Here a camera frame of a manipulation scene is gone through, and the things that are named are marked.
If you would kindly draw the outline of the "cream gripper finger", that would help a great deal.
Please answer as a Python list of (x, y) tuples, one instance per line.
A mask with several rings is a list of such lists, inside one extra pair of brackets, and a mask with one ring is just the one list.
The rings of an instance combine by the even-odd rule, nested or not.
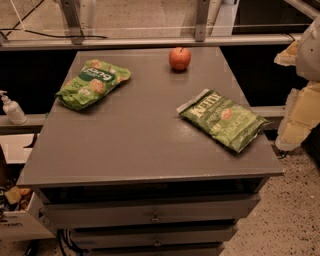
[(276, 147), (282, 151), (296, 149), (319, 123), (320, 83), (310, 81), (301, 90), (292, 89), (289, 93), (275, 141)]
[(276, 55), (274, 62), (282, 66), (295, 66), (299, 43), (299, 40), (292, 42), (286, 49)]

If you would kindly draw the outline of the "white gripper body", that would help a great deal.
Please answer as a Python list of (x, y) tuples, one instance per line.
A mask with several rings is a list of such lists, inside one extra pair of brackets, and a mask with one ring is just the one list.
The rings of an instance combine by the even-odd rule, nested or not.
[(296, 73), (309, 81), (320, 81), (320, 15), (302, 34), (296, 55)]

